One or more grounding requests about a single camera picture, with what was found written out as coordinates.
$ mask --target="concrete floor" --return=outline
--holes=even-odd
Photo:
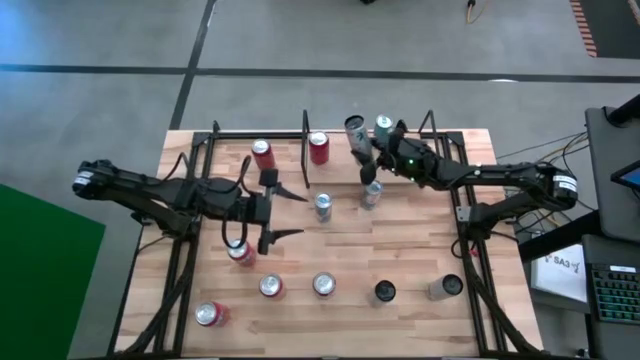
[[[186,67],[206,0],[0,0],[0,64]],[[200,67],[558,75],[640,75],[640,62],[586,55],[568,1],[492,0],[465,26],[464,0],[219,0]],[[105,353],[139,227],[128,211],[81,200],[82,160],[153,174],[182,75],[0,72],[0,182],[107,225],[70,357]],[[353,113],[417,125],[489,128],[497,154],[583,128],[587,107],[638,84],[489,83],[196,76],[182,129],[337,128]],[[548,148],[510,157],[531,161]],[[596,207],[588,152],[572,155]],[[570,216],[584,213],[576,208]],[[536,306],[547,350],[586,345],[580,314]]]

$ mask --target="red soda can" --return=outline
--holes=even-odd
[[[257,139],[251,146],[253,158],[260,170],[273,169],[276,167],[276,159],[273,156],[271,144],[265,139]]]
[[[269,274],[260,280],[260,292],[268,298],[280,300],[284,297],[286,289],[278,274]]]
[[[309,136],[309,157],[316,165],[329,161],[329,136],[323,131],[315,131]]]
[[[313,278],[313,290],[321,299],[327,299],[336,289],[336,278],[328,272],[318,273]]]
[[[200,304],[196,309],[196,321],[202,326],[224,326],[230,319],[229,308],[215,301]]]
[[[231,260],[238,263],[240,266],[251,267],[256,263],[256,251],[249,244],[248,241],[245,241],[244,244],[238,247],[240,244],[240,239],[233,240],[229,245],[233,246],[232,248],[227,248],[227,253]]]

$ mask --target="green mat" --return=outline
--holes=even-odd
[[[105,227],[4,185],[0,216],[2,358],[66,359]]]

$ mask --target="wooden tabletop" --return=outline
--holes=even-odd
[[[458,131],[464,133],[470,163],[495,163],[487,130]],[[189,153],[192,134],[168,132],[158,177],[167,174],[180,152]],[[276,197],[272,228],[302,228],[305,232],[279,240],[270,247],[269,255],[259,255],[255,267],[246,269],[228,258],[220,223],[205,221],[182,355],[477,355],[467,291],[439,302],[428,300],[425,292],[428,283],[445,274],[464,279],[462,263],[449,249],[457,236],[450,194],[421,190],[411,183],[387,184],[378,206],[366,211],[359,207],[362,187],[351,180],[351,173],[357,172],[355,163],[340,167],[349,173],[345,175],[347,184],[317,180],[311,181],[307,190],[300,170],[300,141],[278,140],[272,145],[280,180],[287,189],[311,200],[302,203]],[[236,179],[250,146],[251,141],[217,141],[211,175]],[[175,174],[184,175],[184,168]],[[252,163],[247,186],[260,190],[257,179],[258,170]],[[326,224],[314,217],[312,200],[320,191],[333,196],[333,217]],[[476,187],[476,195],[479,202],[487,203],[504,197],[500,187]],[[239,234],[238,230],[238,226],[230,226],[230,237]],[[504,224],[496,230],[512,233]],[[250,227],[249,234],[248,241],[256,246],[259,228]],[[141,245],[159,236],[157,228],[148,228]],[[162,241],[138,256],[116,349],[129,346],[160,306],[170,243]],[[527,340],[541,348],[516,243],[493,236],[487,248],[500,305]],[[331,272],[336,278],[336,292],[328,300],[317,299],[311,287],[313,276],[320,271]],[[271,301],[258,292],[260,278],[269,272],[280,274],[288,289],[281,301]],[[397,296],[383,307],[371,307],[368,296],[383,279],[395,284]],[[227,326],[205,328],[196,323],[195,307],[210,300],[230,307],[232,320]],[[489,344],[495,348],[489,313],[484,305],[482,310]],[[177,305],[170,318],[167,348],[173,339],[176,311]]]

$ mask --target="table leg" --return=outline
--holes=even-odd
[[[584,234],[602,234],[600,214],[597,210],[544,235],[538,236],[535,239],[520,244],[518,247],[520,250],[520,259],[522,259],[522,262],[529,262],[554,251],[579,244]]]

